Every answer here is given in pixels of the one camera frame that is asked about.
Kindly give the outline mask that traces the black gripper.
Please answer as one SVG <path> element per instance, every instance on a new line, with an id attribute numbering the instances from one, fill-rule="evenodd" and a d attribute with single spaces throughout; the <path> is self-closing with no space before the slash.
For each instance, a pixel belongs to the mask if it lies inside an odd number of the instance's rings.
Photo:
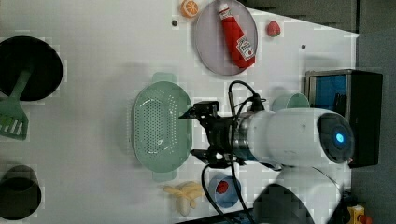
<path id="1" fill-rule="evenodd" d="M 205 129 L 208 149 L 193 149 L 191 155 L 210 168 L 227 168 L 233 156 L 233 117 L 218 114 L 219 102 L 202 101 L 184 112 L 180 119 L 197 119 Z"/>

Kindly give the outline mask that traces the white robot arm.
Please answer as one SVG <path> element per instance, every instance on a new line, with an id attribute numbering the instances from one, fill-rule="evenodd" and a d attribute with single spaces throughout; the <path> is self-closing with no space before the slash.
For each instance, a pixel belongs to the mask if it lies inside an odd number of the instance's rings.
<path id="1" fill-rule="evenodd" d="M 255 161 L 277 172 L 253 203 L 255 224 L 328 224 L 342 200 L 336 172 L 354 153 L 348 121 L 320 108 L 251 108 L 232 117 L 203 101 L 182 113 L 205 129 L 207 149 L 191 155 L 215 169 Z"/>

